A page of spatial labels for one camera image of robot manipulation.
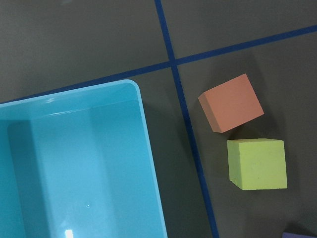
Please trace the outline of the near orange foam block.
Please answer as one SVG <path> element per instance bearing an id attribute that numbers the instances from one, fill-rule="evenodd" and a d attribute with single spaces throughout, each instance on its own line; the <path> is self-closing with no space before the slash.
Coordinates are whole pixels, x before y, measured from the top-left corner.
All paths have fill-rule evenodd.
<path id="1" fill-rule="evenodd" d="M 213 132 L 224 133 L 264 114 L 246 74 L 202 93 L 198 100 Z"/>

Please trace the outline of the cyan plastic bin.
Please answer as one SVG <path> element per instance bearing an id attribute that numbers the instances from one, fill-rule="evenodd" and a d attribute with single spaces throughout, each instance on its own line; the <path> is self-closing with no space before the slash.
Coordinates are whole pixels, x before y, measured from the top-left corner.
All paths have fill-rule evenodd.
<path id="1" fill-rule="evenodd" d="M 165 238 L 138 85 L 0 106 L 3 238 Z"/>

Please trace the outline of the yellow foam block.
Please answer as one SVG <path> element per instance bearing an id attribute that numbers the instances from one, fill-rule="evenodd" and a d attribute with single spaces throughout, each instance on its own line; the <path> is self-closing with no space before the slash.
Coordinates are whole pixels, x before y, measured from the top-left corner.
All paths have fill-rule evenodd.
<path id="1" fill-rule="evenodd" d="M 237 139 L 227 141 L 229 180 L 241 190 L 286 189 L 284 141 Z"/>

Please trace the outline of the near purple foam block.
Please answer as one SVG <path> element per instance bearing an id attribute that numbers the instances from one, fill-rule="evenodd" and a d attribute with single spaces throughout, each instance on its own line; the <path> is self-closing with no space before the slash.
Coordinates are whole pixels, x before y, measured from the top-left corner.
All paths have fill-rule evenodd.
<path id="1" fill-rule="evenodd" d="M 317 238 L 313 233 L 287 231 L 282 233 L 282 238 Z"/>

